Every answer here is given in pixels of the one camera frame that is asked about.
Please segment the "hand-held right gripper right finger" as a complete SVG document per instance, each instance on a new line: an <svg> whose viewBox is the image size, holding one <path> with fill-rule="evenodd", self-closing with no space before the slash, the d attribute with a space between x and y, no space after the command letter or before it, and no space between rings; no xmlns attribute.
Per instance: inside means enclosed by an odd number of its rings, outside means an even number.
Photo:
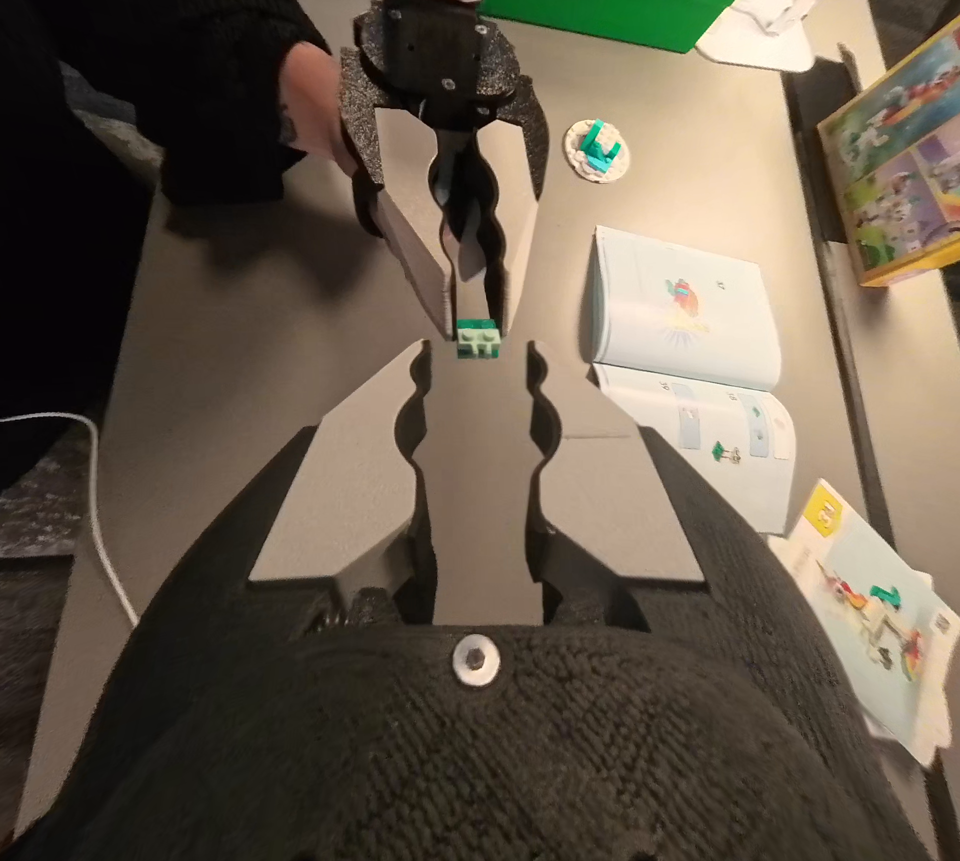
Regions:
<svg viewBox="0 0 960 861"><path fill-rule="evenodd" d="M709 583L641 427L585 377L526 346L532 399L525 555L543 623L646 627L640 596L706 595Z"/></svg>

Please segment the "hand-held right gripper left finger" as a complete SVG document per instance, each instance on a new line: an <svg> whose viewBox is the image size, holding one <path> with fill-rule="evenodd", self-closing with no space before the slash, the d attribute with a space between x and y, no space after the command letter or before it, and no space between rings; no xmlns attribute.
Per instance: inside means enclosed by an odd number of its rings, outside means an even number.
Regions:
<svg viewBox="0 0 960 861"><path fill-rule="evenodd" d="M328 411L251 567L259 586L330 583L344 609L380 590L408 623L434 619L425 476L431 344L419 339Z"/></svg>

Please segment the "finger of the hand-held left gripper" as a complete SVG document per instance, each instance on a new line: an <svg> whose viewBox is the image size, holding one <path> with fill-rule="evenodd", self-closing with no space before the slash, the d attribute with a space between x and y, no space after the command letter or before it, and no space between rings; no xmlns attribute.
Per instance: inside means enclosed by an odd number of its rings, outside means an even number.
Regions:
<svg viewBox="0 0 960 861"><path fill-rule="evenodd" d="M407 110L378 107L374 112L382 174L376 220L430 322L450 342L454 269L445 246L445 211L432 186L440 140Z"/></svg>
<svg viewBox="0 0 960 861"><path fill-rule="evenodd" d="M502 121L483 126L478 159L486 304L500 334L507 336L522 299L539 209L522 128Z"/></svg>

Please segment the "person's left forearm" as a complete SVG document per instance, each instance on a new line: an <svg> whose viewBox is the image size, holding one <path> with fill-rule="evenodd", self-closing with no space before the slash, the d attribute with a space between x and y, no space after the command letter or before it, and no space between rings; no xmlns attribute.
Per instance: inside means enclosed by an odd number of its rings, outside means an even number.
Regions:
<svg viewBox="0 0 960 861"><path fill-rule="evenodd" d="M181 207L280 201L304 158L282 140L290 52L330 48L298 0L25 0L59 62L134 109Z"/></svg>

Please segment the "round white lego base assembly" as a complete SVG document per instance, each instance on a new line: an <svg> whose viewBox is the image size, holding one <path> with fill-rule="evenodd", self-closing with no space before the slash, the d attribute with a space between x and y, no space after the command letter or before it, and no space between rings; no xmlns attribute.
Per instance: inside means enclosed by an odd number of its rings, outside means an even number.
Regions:
<svg viewBox="0 0 960 861"><path fill-rule="evenodd" d="M624 136L612 123L599 118L572 123L563 135L562 151L574 174L588 183L617 183L631 168Z"/></svg>

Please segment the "colourful lego set box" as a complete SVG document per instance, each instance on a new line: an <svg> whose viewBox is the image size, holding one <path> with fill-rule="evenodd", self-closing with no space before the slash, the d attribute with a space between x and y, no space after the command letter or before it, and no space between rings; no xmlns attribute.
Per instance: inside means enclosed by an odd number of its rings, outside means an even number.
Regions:
<svg viewBox="0 0 960 861"><path fill-rule="evenodd" d="M959 19L818 124L858 284L959 259Z"/></svg>

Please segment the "person's left hand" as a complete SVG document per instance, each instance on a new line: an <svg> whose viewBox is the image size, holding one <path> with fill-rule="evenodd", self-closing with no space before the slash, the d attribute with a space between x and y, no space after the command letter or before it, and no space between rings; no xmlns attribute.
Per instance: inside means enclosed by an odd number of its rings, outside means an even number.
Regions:
<svg viewBox="0 0 960 861"><path fill-rule="evenodd" d="M335 163L352 179L357 165L342 131L341 64L327 51L298 42L280 68L281 139L306 155Z"/></svg>

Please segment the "open instruction booklet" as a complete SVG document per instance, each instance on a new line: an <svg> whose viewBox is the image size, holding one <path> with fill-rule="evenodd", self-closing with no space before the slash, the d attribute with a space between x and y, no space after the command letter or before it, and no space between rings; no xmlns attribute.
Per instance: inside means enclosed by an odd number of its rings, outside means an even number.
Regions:
<svg viewBox="0 0 960 861"><path fill-rule="evenodd" d="M786 531L797 435L760 267L606 226L590 258L592 372L761 535Z"/></svg>

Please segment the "yellow-cornered instruction booklet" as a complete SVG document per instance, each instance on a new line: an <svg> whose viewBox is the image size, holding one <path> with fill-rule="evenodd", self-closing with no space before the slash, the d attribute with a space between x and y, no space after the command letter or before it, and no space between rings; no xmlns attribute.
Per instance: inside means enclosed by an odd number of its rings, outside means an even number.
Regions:
<svg viewBox="0 0 960 861"><path fill-rule="evenodd" d="M817 617L869 733L930 769L952 747L958 614L828 481L769 544Z"/></svg>

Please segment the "person's black clothed body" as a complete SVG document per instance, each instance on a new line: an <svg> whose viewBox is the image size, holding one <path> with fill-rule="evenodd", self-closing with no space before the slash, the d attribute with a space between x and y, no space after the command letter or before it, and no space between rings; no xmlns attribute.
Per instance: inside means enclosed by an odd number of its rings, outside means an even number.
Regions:
<svg viewBox="0 0 960 861"><path fill-rule="evenodd" d="M1 36L2 416L80 413L113 378L152 193L69 107L27 0Z"/></svg>

